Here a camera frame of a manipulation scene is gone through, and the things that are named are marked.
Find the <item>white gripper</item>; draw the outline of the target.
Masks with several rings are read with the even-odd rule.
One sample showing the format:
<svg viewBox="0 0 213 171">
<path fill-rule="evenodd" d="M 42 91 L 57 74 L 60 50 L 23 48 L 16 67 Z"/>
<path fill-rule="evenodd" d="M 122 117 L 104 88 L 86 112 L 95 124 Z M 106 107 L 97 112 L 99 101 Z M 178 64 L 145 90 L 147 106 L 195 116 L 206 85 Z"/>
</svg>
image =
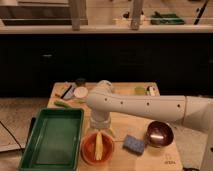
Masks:
<svg viewBox="0 0 213 171">
<path fill-rule="evenodd" d="M 92 110 L 90 115 L 90 127 L 95 129 L 108 129 L 111 125 L 109 112 Z"/>
</svg>

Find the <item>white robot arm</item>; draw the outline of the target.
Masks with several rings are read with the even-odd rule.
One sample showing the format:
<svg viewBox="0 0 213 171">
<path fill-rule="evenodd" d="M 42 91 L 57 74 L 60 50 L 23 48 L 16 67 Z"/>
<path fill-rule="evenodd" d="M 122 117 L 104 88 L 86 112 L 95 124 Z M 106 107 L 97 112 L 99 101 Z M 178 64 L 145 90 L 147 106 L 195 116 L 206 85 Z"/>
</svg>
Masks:
<svg viewBox="0 0 213 171">
<path fill-rule="evenodd" d="M 109 128 L 111 112 L 129 114 L 167 123 L 180 123 L 208 135 L 200 171 L 213 171 L 213 98 L 194 96 L 139 96 L 114 92 L 111 82 L 102 80 L 89 91 L 90 125 Z"/>
</svg>

